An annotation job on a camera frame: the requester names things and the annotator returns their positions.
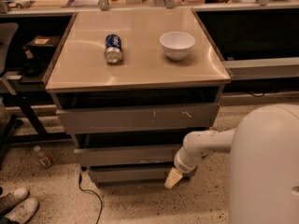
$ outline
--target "countertop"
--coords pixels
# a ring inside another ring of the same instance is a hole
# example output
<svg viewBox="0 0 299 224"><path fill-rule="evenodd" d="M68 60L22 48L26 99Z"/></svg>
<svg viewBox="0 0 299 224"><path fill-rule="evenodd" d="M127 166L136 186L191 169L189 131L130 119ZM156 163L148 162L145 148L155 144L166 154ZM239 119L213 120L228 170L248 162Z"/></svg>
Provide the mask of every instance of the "countertop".
<svg viewBox="0 0 299 224"><path fill-rule="evenodd" d="M170 31L195 38L192 53L179 62L169 60L159 43L160 36ZM109 34L121 37L123 60L117 65L104 58ZM190 8L89 11L78 13L46 90L167 88L229 81Z"/></svg>

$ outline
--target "bowl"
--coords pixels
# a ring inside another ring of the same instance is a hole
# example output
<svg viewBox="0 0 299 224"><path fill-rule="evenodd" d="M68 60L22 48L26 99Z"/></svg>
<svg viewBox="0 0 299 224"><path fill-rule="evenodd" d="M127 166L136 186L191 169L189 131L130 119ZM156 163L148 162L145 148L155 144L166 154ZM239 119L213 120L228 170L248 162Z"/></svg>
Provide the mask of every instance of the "bowl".
<svg viewBox="0 0 299 224"><path fill-rule="evenodd" d="M187 33L169 32L161 35L160 43L169 59L179 61L190 54L195 44L195 39Z"/></svg>

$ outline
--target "drawer front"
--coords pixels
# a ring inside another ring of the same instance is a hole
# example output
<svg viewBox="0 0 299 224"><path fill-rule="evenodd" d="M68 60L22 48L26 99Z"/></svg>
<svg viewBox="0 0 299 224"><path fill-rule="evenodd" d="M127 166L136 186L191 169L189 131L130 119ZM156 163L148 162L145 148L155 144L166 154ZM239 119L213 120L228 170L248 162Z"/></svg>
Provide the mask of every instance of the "drawer front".
<svg viewBox="0 0 299 224"><path fill-rule="evenodd" d="M179 145L75 149L81 166L110 166L172 162Z"/></svg>
<svg viewBox="0 0 299 224"><path fill-rule="evenodd" d="M219 104L58 110L66 133L113 133L210 127Z"/></svg>
<svg viewBox="0 0 299 224"><path fill-rule="evenodd" d="M134 182L145 180L166 180L171 169L169 167L147 167L147 168L119 168L106 170L89 170L91 180L98 183Z"/></svg>

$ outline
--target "speckled floor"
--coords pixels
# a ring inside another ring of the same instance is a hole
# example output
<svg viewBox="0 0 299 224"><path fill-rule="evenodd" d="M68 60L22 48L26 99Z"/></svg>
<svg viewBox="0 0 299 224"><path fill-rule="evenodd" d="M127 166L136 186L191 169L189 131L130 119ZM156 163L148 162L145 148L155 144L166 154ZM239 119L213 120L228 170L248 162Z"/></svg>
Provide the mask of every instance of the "speckled floor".
<svg viewBox="0 0 299 224"><path fill-rule="evenodd" d="M251 110L261 105L285 102L299 104L299 95L225 98L213 128L217 131L234 128ZM59 121L49 112L40 108L36 112L39 112L47 130L62 129ZM15 134L31 131L25 120ZM54 158L55 164L49 170L36 162L35 145L6 146L7 153L0 171L0 185L4 193L26 186L31 196L37 197L40 205L29 223L95 224L100 203L94 195L83 193L78 188L80 168L73 155L73 143L39 143ZM165 189L163 182L103 186L98 189L86 173L82 174L82 187L94 190L103 199L101 224L224 224L228 223L229 158L229 154L213 154L198 165L191 181L180 183L172 190Z"/></svg>

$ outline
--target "can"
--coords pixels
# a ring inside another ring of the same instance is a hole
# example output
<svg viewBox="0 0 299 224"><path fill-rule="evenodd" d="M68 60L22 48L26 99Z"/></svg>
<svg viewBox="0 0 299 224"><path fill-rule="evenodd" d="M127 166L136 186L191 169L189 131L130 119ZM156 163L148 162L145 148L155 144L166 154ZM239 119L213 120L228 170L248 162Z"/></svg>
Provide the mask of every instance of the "can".
<svg viewBox="0 0 299 224"><path fill-rule="evenodd" d="M106 36L105 45L105 60L108 63L120 62L122 60L121 38L115 34L108 35Z"/></svg>

